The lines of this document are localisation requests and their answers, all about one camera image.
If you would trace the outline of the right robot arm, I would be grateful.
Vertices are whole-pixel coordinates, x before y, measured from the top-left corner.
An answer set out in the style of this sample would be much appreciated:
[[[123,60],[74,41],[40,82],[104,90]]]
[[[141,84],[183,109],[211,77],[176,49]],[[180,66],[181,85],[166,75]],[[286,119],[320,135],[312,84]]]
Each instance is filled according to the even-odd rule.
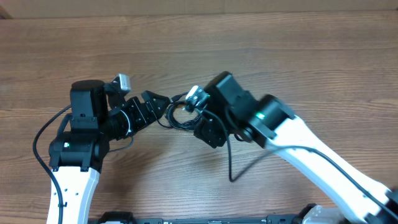
[[[301,223],[397,223],[397,192],[364,175],[323,143],[289,106],[272,95],[260,100],[244,90],[232,73],[222,72],[205,87],[194,86],[186,110],[202,120],[194,135],[212,148],[227,146],[233,134],[255,142],[266,152],[230,182],[237,181],[260,160],[276,154],[298,169],[337,206],[334,216],[305,214]]]

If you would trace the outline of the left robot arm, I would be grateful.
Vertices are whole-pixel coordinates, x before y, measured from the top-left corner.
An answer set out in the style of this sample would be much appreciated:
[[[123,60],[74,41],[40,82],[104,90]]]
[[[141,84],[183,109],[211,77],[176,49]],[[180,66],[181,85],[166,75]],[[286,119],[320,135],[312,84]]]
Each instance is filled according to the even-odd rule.
[[[72,84],[72,111],[49,146],[55,181],[47,223],[87,223],[110,141],[133,137],[158,120],[170,104],[170,98],[151,91],[144,91],[141,100],[126,100],[130,89],[124,77],[111,83],[83,80]]]

